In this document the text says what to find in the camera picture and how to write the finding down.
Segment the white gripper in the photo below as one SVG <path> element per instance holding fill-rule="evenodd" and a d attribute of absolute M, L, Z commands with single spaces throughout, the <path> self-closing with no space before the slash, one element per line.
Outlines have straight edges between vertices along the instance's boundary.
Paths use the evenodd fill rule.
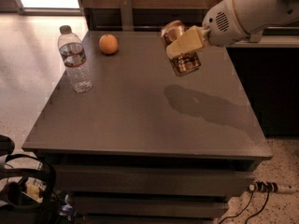
<path fill-rule="evenodd" d="M 212 46 L 231 46 L 249 34 L 242 27 L 234 0 L 223 0 L 212 7 L 202 21 L 203 27 L 192 26 L 166 47 L 169 59 Z"/>

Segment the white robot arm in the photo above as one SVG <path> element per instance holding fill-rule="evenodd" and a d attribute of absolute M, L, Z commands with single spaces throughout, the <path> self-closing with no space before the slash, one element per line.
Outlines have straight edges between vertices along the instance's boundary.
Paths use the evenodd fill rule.
<path fill-rule="evenodd" d="M 205 15 L 202 25 L 192 26 L 166 47 L 170 59 L 207 46 L 226 47 L 269 26 L 299 19 L 299 0 L 223 0 Z"/>

